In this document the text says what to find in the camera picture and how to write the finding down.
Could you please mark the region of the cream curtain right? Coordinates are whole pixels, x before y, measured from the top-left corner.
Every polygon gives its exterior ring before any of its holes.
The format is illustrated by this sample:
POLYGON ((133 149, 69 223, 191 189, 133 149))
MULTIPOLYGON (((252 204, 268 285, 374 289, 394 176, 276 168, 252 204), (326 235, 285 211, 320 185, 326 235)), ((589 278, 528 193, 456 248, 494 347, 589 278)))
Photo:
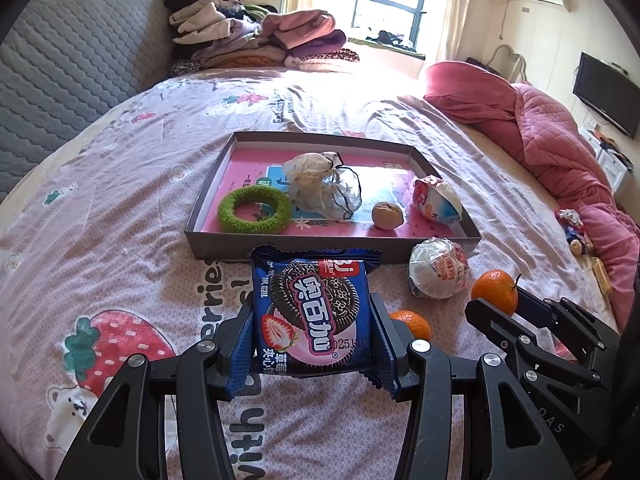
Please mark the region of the cream curtain right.
POLYGON ((453 60, 457 56, 470 2, 471 0, 446 0, 437 55, 439 61, 453 60))

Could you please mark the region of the pink pillow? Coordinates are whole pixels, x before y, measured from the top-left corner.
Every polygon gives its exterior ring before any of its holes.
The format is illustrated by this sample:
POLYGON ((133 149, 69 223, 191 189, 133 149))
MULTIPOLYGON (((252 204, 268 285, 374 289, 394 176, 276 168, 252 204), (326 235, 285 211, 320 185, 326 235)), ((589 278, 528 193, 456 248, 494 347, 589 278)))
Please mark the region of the pink pillow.
POLYGON ((424 100, 456 122, 515 120, 515 89, 500 76, 465 62, 445 61, 427 67, 424 77, 424 100))

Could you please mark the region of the blue cookie packet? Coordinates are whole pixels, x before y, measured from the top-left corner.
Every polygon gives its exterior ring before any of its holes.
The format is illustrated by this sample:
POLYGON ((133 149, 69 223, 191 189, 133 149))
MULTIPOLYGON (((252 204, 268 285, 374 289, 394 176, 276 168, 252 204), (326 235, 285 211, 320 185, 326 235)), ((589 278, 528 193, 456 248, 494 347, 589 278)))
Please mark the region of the blue cookie packet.
POLYGON ((381 262, 374 249, 254 248, 254 370, 302 378, 370 368, 368 276, 381 262))

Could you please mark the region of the pink strawberry bed sheet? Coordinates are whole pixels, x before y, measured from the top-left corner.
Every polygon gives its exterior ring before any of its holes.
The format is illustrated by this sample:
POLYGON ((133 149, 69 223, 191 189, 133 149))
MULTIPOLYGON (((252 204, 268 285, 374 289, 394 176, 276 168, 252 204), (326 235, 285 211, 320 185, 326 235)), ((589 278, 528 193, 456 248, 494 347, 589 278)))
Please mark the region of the pink strawberry bed sheet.
MULTIPOLYGON (((324 133, 416 148, 456 188, 480 231, 473 278, 501 269, 538 297, 565 296, 617 328, 590 265, 570 253, 554 198, 498 146, 460 130, 408 84, 341 74, 242 72, 171 79, 117 107, 76 139, 66 164, 29 176, 1 235, 1 432, 43 479, 96 400, 70 348, 89 349, 93 319, 152 325, 181 353, 235 316, 250 267, 193 258, 184 227, 206 174, 237 131, 324 133)), ((406 266, 381 266, 371 289, 388 310, 431 323, 434 343, 477 359, 495 347, 464 318, 465 294, 412 296, 406 266)), ((239 479, 393 479, 409 407, 367 378, 260 377, 220 407, 239 479)))

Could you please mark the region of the grey quilted headboard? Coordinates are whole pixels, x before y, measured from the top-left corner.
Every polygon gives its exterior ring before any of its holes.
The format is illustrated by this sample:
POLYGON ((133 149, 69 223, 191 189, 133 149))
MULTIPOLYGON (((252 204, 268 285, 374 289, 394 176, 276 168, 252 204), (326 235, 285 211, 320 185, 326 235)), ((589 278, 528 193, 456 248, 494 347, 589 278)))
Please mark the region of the grey quilted headboard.
POLYGON ((164 0, 32 0, 1 45, 1 194, 168 76, 164 0))

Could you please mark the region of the red white toy egg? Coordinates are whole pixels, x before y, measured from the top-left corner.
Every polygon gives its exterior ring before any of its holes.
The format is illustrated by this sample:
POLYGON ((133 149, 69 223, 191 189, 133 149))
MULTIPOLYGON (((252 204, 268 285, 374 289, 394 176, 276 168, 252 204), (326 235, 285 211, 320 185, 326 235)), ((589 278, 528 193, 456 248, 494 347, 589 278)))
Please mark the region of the red white toy egg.
POLYGON ((468 287, 470 268, 460 244, 432 237, 412 248, 408 275, 414 296, 449 299, 468 287))

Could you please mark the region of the walnut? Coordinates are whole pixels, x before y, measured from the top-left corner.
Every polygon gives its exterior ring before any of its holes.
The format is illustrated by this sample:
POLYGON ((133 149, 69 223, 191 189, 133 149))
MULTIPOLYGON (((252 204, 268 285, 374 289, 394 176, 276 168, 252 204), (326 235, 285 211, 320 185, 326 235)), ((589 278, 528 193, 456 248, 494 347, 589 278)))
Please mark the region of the walnut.
POLYGON ((405 221, 402 210, 389 202, 376 203, 372 208, 371 218, 373 224, 384 231, 393 231, 405 221))

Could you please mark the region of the clothes on window sill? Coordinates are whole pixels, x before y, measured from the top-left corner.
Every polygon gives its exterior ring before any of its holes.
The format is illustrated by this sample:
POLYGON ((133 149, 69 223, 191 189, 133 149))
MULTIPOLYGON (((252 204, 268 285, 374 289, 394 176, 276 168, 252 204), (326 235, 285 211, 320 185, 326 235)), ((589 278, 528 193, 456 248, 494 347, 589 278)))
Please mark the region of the clothes on window sill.
POLYGON ((414 52, 416 49, 411 42, 405 42, 401 37, 388 32, 387 30, 380 30, 374 37, 367 36, 368 41, 375 42, 376 44, 382 44, 383 46, 393 47, 396 49, 414 52))

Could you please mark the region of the pink quilted duvet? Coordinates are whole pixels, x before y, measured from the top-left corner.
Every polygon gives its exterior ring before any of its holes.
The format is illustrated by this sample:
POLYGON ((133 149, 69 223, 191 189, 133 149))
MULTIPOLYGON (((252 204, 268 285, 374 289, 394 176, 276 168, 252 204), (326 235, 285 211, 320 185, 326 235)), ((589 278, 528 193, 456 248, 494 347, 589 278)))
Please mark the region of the pink quilted duvet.
POLYGON ((616 206, 593 151, 567 109, 533 87, 513 86, 510 101, 483 105, 470 123, 525 167, 565 209, 574 209, 613 286, 617 325, 634 303, 639 228, 616 206))

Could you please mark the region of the larger orange mandarin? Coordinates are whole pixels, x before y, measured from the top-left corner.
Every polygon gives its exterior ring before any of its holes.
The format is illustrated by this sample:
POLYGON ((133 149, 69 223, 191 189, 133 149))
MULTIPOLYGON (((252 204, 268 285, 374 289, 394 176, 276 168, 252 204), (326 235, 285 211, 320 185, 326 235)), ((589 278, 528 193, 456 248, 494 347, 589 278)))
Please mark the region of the larger orange mandarin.
POLYGON ((432 339, 431 324, 420 314, 410 310, 398 310, 391 313, 390 318, 405 323, 414 338, 427 341, 432 339))

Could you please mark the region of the white drawer cabinet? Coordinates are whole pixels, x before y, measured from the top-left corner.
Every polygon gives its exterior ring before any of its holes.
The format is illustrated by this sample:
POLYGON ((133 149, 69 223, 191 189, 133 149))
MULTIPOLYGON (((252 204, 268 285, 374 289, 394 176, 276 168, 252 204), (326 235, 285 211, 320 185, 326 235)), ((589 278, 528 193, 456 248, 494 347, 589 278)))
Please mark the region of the white drawer cabinet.
POLYGON ((593 131, 582 129, 580 134, 593 148, 597 163, 608 178, 608 183, 614 196, 619 200, 631 181, 632 167, 630 161, 620 151, 617 151, 610 142, 600 138, 600 136, 596 136, 593 131))

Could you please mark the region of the mandarin with stem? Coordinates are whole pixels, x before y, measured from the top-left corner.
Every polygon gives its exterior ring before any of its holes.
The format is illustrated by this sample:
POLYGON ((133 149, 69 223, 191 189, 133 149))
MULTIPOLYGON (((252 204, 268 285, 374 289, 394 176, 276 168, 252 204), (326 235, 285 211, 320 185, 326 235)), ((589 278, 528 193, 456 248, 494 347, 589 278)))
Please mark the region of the mandarin with stem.
POLYGON ((483 273, 471 288, 471 299, 483 299, 506 315, 514 315, 518 307, 518 280, 503 270, 483 273))

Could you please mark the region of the small colourful doll toy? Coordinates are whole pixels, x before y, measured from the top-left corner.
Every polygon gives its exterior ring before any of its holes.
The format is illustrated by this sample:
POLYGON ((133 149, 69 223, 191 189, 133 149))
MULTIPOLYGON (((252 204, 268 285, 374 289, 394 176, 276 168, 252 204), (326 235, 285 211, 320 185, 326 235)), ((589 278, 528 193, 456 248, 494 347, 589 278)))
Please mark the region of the small colourful doll toy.
POLYGON ((593 256, 594 247, 588 236, 584 222, 575 209, 558 209, 555 219, 563 229, 570 252, 576 256, 593 256))

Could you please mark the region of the white metal chair frame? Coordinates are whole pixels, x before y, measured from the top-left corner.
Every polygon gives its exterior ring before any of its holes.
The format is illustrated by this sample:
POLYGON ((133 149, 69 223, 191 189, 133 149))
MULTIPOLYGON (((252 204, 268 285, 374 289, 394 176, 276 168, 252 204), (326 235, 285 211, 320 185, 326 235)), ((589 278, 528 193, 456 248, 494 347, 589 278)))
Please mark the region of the white metal chair frame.
POLYGON ((527 80, 526 59, 523 55, 516 53, 508 44, 500 44, 496 47, 487 66, 511 84, 527 80))

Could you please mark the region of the dark cardboard box tray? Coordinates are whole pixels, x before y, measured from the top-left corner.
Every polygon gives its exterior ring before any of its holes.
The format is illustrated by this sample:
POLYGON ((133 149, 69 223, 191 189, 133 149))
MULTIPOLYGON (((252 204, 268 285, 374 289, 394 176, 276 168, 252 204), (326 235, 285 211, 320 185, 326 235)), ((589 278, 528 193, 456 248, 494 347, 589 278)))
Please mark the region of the dark cardboard box tray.
POLYGON ((441 237, 470 252, 480 231, 410 145, 350 136, 239 131, 204 181, 186 238, 195 258, 245 261, 282 250, 370 248, 385 263, 441 237))

